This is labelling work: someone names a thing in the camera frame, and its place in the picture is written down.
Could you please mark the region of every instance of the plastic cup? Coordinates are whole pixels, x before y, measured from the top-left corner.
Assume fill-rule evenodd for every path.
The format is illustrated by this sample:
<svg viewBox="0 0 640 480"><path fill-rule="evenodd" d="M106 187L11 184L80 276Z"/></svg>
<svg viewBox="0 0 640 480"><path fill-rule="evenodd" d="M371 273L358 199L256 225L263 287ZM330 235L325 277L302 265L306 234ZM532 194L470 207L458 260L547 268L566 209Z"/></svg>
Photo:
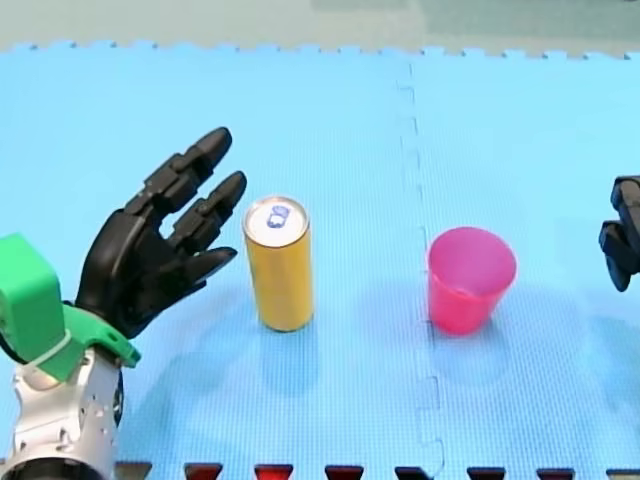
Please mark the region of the plastic cup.
<svg viewBox="0 0 640 480"><path fill-rule="evenodd" d="M474 227L454 228L436 238L427 266L429 318L451 335L484 326L516 276L509 246Z"/></svg>

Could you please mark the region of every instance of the yellow can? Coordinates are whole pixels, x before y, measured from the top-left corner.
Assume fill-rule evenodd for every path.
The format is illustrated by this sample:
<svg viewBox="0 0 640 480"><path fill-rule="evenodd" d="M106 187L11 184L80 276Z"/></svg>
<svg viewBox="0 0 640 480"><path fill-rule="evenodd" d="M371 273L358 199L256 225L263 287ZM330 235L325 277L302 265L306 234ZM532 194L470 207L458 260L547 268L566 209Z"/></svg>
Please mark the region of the yellow can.
<svg viewBox="0 0 640 480"><path fill-rule="evenodd" d="M295 200L270 196L244 218L244 238L260 320L281 332L313 316L309 216Z"/></svg>

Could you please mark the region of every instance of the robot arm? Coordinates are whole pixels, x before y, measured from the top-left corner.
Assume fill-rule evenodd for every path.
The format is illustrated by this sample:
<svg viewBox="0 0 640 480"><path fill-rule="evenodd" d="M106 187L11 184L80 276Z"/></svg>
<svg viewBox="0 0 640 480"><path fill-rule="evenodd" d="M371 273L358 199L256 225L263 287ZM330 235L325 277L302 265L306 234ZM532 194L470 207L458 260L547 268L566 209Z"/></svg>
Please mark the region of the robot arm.
<svg viewBox="0 0 640 480"><path fill-rule="evenodd" d="M603 223L600 248L611 281L624 292L631 277L640 272L640 176L616 178L611 204L619 220Z"/></svg>
<svg viewBox="0 0 640 480"><path fill-rule="evenodd" d="M231 146L225 128L175 154L107 219L73 303L53 269L20 235L0 239L0 348L16 362L20 402L1 480L107 480L122 416L122 368L140 359L129 340L200 290L236 255L208 250L246 188L236 172L199 199L165 239L159 228L213 174Z"/></svg>

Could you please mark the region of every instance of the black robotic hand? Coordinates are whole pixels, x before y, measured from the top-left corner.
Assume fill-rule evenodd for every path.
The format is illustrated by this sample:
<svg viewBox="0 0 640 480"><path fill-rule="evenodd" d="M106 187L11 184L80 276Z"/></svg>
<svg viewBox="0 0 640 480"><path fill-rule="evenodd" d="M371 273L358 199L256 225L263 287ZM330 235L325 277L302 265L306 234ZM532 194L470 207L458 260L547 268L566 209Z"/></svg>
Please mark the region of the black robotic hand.
<svg viewBox="0 0 640 480"><path fill-rule="evenodd" d="M613 284L624 292L640 272L640 176L616 178L611 203L620 220L602 224L600 248Z"/></svg>
<svg viewBox="0 0 640 480"><path fill-rule="evenodd" d="M210 132L169 158L111 214L85 260L76 307L131 339L235 257L233 248L208 248L244 194L247 180L240 171L194 202L167 239L159 232L163 219L180 211L211 177L231 142L226 128Z"/></svg>

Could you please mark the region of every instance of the can lid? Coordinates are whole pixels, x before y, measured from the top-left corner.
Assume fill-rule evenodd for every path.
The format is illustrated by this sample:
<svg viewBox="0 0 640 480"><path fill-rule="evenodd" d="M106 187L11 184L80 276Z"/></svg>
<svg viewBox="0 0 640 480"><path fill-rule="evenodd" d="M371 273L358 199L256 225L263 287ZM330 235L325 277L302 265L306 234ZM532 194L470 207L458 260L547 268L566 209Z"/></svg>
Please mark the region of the can lid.
<svg viewBox="0 0 640 480"><path fill-rule="evenodd" d="M285 247L300 239L309 228L309 217L295 200L271 196L255 202L244 218L244 231L265 247Z"/></svg>

